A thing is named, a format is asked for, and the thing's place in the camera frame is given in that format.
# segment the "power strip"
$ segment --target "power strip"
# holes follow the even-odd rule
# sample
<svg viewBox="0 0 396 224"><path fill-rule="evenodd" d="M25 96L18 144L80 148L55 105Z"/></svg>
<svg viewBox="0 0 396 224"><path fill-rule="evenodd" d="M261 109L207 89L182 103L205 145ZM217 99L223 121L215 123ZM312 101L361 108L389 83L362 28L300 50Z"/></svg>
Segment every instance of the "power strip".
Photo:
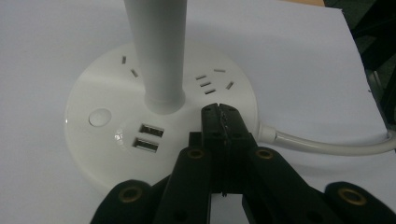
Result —
<svg viewBox="0 0 396 224"><path fill-rule="evenodd" d="M226 55L186 41L185 104L175 113L147 109L133 44L104 54L80 76L66 108L65 133L82 173L103 193L128 179L153 185L171 174L189 133L201 130L201 108L213 103L239 110L257 136L258 107L242 70Z"/></svg>

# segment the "white pole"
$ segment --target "white pole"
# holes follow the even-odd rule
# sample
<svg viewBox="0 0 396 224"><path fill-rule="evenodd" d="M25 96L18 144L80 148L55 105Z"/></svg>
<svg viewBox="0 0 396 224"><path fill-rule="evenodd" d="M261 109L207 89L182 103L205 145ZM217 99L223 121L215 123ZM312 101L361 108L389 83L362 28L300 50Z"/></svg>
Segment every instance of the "white pole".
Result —
<svg viewBox="0 0 396 224"><path fill-rule="evenodd" d="M124 0L146 89L148 109L179 110L182 89L187 0Z"/></svg>

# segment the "usb port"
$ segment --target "usb port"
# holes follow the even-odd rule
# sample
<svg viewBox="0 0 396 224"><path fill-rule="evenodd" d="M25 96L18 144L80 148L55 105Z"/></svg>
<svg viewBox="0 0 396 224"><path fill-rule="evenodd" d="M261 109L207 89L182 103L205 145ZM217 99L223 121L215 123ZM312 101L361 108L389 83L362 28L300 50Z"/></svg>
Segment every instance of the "usb port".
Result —
<svg viewBox="0 0 396 224"><path fill-rule="evenodd" d="M139 132L140 133L148 133L148 134L155 135L158 137L163 137L163 131L164 131L164 129L156 128L156 127L149 126L146 124L142 124Z"/></svg>
<svg viewBox="0 0 396 224"><path fill-rule="evenodd" d="M136 138L134 140L133 146L150 152L157 152L158 149L157 143L149 142L140 138Z"/></svg>

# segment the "black object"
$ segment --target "black object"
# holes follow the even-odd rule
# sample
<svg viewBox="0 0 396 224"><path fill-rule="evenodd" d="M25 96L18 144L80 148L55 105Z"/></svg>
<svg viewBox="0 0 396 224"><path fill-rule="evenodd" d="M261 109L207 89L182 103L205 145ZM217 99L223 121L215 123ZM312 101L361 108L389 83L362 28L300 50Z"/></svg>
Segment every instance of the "black object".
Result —
<svg viewBox="0 0 396 224"><path fill-rule="evenodd" d="M396 1L376 0L351 33L354 38L365 35L376 37L374 43L361 54L364 68L375 71L396 53ZM380 102L389 124L396 124L395 102L396 67Z"/></svg>
<svg viewBox="0 0 396 224"><path fill-rule="evenodd" d="M243 194L249 223L396 223L366 190L309 187L282 156L258 147L239 112L202 109L202 131L191 133L173 173L154 186L129 180L109 192L92 223L209 223L211 193Z"/></svg>

